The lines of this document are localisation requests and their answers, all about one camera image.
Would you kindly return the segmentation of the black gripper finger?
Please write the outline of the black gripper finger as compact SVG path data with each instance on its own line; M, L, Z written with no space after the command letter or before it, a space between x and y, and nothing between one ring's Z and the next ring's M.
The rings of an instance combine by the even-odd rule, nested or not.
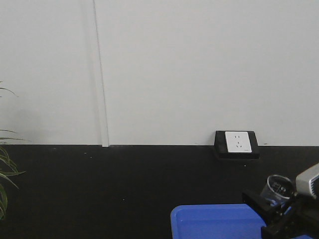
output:
M245 190L242 192L242 201L255 211L266 225L273 221L277 206L273 206L269 200L250 190Z

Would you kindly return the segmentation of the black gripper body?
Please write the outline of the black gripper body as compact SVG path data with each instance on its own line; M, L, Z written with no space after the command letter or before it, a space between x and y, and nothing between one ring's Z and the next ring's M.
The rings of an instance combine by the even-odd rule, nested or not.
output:
M267 203L262 219L266 224L261 227L263 239L319 237L319 201L307 196L297 195L282 206Z

